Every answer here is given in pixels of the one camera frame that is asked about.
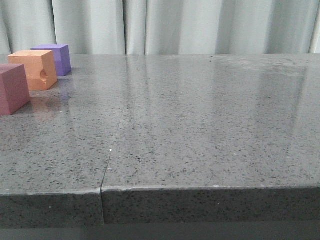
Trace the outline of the orange foam cube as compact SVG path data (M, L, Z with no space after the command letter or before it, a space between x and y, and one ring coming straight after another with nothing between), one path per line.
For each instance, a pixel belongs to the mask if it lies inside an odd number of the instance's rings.
M57 81L52 50L21 50L7 56L9 64L23 64L30 91L46 91Z

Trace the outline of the grey pleated curtain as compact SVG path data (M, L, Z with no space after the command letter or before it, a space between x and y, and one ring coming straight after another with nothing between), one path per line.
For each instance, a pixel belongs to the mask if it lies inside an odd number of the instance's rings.
M317 0L3 0L0 52L317 54Z

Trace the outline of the purple foam cube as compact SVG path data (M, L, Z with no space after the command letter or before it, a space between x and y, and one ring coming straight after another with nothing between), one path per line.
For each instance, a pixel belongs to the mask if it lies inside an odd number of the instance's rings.
M41 44L32 47L31 50L53 51L55 69L58 77L66 76L72 70L68 44Z

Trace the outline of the pink foam cube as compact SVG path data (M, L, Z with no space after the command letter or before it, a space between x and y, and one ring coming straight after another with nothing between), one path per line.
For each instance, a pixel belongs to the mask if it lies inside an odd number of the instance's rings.
M12 115L31 100L23 64L0 65L0 115Z

